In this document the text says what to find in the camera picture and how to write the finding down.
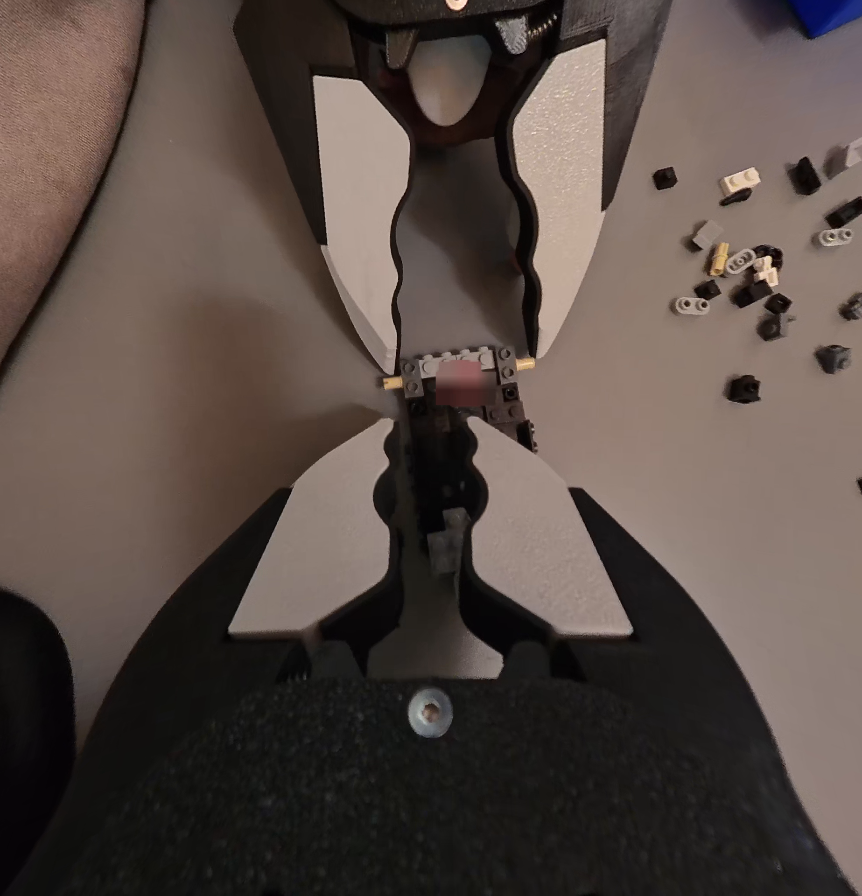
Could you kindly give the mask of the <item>grey axle brick assembly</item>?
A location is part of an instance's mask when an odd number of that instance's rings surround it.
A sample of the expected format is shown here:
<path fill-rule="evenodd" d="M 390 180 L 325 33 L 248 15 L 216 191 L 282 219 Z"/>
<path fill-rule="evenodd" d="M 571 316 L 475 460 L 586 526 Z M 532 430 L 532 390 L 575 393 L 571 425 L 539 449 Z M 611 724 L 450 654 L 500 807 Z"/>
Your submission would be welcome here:
<path fill-rule="evenodd" d="M 537 366 L 535 357 L 519 357 L 512 347 L 480 346 L 438 354 L 403 357 L 399 362 L 399 374 L 382 376 L 379 380 L 380 388 L 386 392 L 407 392 L 407 382 L 420 381 L 423 383 L 434 380 L 441 364 L 452 361 L 480 364 L 481 371 L 492 373 L 495 376 L 497 385 L 514 383 L 520 373 L 534 370 Z"/>

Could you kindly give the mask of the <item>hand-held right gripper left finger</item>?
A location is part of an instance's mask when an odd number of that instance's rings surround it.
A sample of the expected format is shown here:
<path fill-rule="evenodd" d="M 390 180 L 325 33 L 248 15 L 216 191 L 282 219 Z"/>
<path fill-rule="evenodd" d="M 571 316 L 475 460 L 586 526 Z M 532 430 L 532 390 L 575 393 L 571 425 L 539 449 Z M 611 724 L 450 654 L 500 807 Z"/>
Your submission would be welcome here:
<path fill-rule="evenodd" d="M 295 481 L 228 625 L 231 637 L 342 642 L 366 671 L 403 609 L 392 529 L 398 436 L 394 420 L 379 419 Z"/>

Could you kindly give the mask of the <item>scattered small brick pieces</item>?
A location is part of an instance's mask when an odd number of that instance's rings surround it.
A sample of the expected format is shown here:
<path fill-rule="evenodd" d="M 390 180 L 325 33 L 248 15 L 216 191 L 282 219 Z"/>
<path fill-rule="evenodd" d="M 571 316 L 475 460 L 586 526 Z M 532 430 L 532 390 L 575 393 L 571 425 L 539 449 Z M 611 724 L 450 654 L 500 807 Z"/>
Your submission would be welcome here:
<path fill-rule="evenodd" d="M 841 144 L 827 156 L 824 173 L 831 179 L 850 170 L 861 162 L 862 137 Z M 822 186 L 821 175 L 812 160 L 804 156 L 788 169 L 788 176 L 800 196 L 812 196 Z M 652 181 L 662 191 L 678 184 L 674 168 L 666 167 L 653 172 Z M 719 181 L 720 205 L 727 207 L 750 199 L 753 190 L 761 184 L 756 168 L 746 168 L 727 175 Z M 815 235 L 815 244 L 824 249 L 850 245 L 854 231 L 850 225 L 862 216 L 862 196 L 843 203 L 826 218 L 828 228 Z M 758 334 L 763 342 L 775 342 L 784 338 L 794 316 L 789 313 L 792 301 L 778 292 L 779 279 L 784 266 L 783 251 L 773 244 L 759 244 L 730 252 L 726 241 L 720 241 L 722 230 L 711 220 L 702 224 L 689 238 L 691 251 L 709 252 L 708 278 L 694 287 L 693 297 L 678 297 L 671 303 L 671 310 L 680 316 L 702 316 L 709 312 L 711 302 L 721 294 L 719 278 L 745 275 L 748 280 L 732 296 L 737 308 L 749 308 L 763 303 L 765 316 L 761 319 Z M 849 322 L 862 320 L 862 291 L 855 293 L 839 310 L 840 317 Z M 850 368 L 852 350 L 838 344 L 817 348 L 814 357 L 827 375 L 835 375 Z M 725 389 L 728 400 L 737 404 L 750 404 L 761 400 L 761 381 L 754 375 L 738 375 Z"/>

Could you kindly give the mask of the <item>black brick chassis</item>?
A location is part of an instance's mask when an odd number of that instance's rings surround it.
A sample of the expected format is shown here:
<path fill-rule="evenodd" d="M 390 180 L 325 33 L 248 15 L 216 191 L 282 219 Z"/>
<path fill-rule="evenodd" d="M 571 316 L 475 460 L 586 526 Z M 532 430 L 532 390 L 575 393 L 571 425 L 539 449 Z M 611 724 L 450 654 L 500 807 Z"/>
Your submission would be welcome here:
<path fill-rule="evenodd" d="M 537 452 L 533 423 L 526 416 L 517 380 L 492 389 L 492 404 L 441 405 L 434 379 L 423 382 L 423 395 L 405 390 L 409 441 L 406 465 L 413 487 L 417 528 L 432 574 L 459 572 L 462 539 L 479 500 L 479 484 L 469 470 L 469 442 L 461 429 L 478 418 L 523 448 Z"/>

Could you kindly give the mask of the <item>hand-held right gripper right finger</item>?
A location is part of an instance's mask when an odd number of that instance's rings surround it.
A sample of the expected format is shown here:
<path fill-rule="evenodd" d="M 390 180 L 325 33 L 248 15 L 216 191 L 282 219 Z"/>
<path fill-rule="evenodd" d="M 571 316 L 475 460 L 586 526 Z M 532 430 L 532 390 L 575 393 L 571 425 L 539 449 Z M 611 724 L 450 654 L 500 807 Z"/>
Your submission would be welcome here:
<path fill-rule="evenodd" d="M 507 655 L 520 642 L 621 641 L 631 621 L 565 481 L 507 435 L 467 421 L 480 509 L 462 547 L 460 614 Z"/>

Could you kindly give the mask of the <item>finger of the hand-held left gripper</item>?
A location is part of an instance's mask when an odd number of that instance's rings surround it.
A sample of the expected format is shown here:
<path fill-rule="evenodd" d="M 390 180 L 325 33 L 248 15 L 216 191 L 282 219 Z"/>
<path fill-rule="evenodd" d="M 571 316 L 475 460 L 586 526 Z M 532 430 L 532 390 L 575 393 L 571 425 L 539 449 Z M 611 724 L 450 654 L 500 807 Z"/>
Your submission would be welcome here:
<path fill-rule="evenodd" d="M 581 289 L 604 221 L 604 35 L 545 59 L 501 121 L 518 215 L 527 349 L 543 357 Z"/>
<path fill-rule="evenodd" d="M 351 323 L 385 375 L 398 361 L 400 286 L 395 225 L 409 186 L 412 145 L 362 81 L 313 76 L 325 237 L 322 254 Z"/>

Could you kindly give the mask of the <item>person's left hand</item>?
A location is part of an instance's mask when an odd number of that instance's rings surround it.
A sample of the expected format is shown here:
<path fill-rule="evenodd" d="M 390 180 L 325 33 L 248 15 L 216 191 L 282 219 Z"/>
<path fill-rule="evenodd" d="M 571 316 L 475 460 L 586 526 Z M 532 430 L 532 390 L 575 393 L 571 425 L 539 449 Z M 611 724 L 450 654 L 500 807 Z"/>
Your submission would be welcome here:
<path fill-rule="evenodd" d="M 433 150 L 492 138 L 519 81 L 517 70 L 494 60 L 467 114 L 455 124 L 442 126 L 425 116 L 404 70 L 390 70 L 383 64 L 376 75 L 380 95 L 399 116 L 416 147 Z"/>

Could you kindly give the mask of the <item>blue plastic bin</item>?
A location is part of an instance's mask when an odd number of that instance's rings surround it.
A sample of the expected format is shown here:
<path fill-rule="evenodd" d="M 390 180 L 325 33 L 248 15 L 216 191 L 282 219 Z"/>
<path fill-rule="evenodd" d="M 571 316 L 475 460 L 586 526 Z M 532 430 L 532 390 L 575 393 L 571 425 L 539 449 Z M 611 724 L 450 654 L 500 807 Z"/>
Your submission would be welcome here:
<path fill-rule="evenodd" d="M 862 1 L 789 1 L 809 39 L 862 18 Z"/>

